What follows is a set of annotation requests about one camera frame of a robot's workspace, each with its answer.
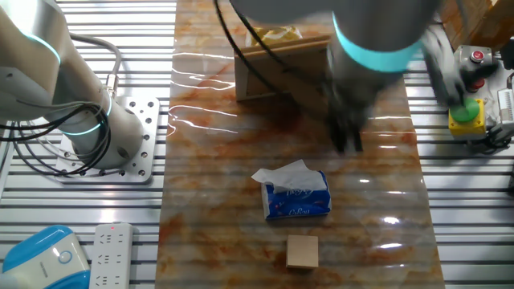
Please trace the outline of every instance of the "blue tissue package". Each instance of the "blue tissue package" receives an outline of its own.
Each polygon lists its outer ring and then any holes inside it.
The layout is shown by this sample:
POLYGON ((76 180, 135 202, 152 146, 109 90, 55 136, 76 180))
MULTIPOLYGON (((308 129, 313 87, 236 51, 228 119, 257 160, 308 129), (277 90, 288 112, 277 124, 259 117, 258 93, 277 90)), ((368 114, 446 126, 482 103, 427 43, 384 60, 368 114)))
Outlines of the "blue tissue package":
POLYGON ((291 189, 282 193, 273 193, 275 189, 273 185, 262 184, 264 217, 271 219, 328 214, 332 209, 332 203, 327 179, 323 172, 318 171, 318 173, 323 177, 326 189, 291 189))

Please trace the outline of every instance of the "aluminum slat table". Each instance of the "aluminum slat table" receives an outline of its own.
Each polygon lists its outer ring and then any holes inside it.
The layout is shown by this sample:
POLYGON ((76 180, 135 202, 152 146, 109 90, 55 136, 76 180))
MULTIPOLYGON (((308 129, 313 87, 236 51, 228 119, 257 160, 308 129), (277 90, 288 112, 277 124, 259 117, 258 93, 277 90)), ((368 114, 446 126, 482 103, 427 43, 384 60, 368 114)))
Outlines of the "aluminum slat table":
MULTIPOLYGON (((14 154, 0 173, 0 268, 10 248, 59 220, 66 220, 64 225, 76 232, 87 256, 92 254, 96 225, 130 222, 137 231, 131 288, 150 289, 157 260, 176 2, 57 3, 71 32, 108 40, 121 49, 124 62, 119 74, 119 96, 153 96, 160 100, 153 180, 142 186, 63 186, 39 176, 14 154)), ((105 81, 114 55, 104 48, 75 44, 92 70, 105 81)), ((514 149, 477 157, 463 144, 454 142, 447 130, 446 112, 435 102, 420 55, 410 63, 405 81, 447 288, 513 288, 514 199, 504 191, 514 165, 514 149)), ((56 144, 61 138, 58 133, 49 136, 56 144)), ((49 164, 55 163, 55 157, 39 144, 34 142, 31 147, 49 164)))

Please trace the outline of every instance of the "electrical outlet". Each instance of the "electrical outlet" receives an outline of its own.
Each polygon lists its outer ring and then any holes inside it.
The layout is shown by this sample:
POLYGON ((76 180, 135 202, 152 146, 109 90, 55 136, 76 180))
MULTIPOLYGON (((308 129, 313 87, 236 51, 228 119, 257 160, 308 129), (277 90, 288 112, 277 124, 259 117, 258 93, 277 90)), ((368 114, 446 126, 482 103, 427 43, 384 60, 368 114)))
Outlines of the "electrical outlet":
POLYGON ((96 227, 89 289, 129 288, 132 235, 127 223, 96 227))

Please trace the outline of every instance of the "blue device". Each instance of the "blue device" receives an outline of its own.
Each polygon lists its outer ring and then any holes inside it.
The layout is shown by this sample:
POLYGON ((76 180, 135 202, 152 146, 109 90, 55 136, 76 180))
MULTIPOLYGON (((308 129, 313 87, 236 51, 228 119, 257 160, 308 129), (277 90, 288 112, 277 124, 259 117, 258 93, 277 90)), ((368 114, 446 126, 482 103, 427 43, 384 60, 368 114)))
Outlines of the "blue device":
POLYGON ((50 226, 12 248, 4 275, 26 289, 88 289, 88 260, 77 237, 66 226, 50 226))

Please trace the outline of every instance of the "mounting plate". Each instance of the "mounting plate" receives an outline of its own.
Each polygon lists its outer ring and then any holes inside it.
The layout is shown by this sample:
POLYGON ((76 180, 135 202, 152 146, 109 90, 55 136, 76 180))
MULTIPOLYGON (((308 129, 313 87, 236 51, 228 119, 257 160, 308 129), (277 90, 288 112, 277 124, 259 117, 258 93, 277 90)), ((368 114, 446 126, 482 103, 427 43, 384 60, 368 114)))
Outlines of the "mounting plate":
MULTIPOLYGON (((143 136, 149 136, 148 139, 143 140, 136 156, 119 169, 90 169, 85 176, 56 177, 56 180, 64 184, 146 184, 150 182, 159 121, 159 100, 155 97, 145 97, 142 100, 137 97, 118 96, 116 102, 122 108, 134 112, 143 125, 143 136), (145 121, 148 118, 152 119, 149 124, 145 121)), ((73 153, 72 142, 65 136, 61 140, 60 148, 65 152, 73 153)), ((81 161, 67 161, 58 158, 55 167, 70 172, 82 165, 81 161)))

